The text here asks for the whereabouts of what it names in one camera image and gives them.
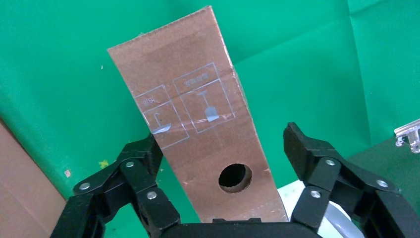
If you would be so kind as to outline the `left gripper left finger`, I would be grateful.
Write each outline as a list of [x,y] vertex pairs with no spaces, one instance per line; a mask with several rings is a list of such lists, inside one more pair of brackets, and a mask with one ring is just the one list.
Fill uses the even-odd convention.
[[152,134],[126,144],[115,162],[75,185],[51,237],[102,238],[128,204],[151,238],[179,225],[180,214],[156,182],[162,158]]

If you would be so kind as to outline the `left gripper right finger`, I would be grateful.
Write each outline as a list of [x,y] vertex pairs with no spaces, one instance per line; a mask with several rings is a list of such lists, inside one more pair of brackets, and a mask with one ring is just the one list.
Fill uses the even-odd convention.
[[345,160],[327,141],[296,123],[283,132],[284,152],[305,188],[291,214],[302,237],[317,237],[329,202],[359,223],[366,238],[417,238],[420,218],[390,181]]

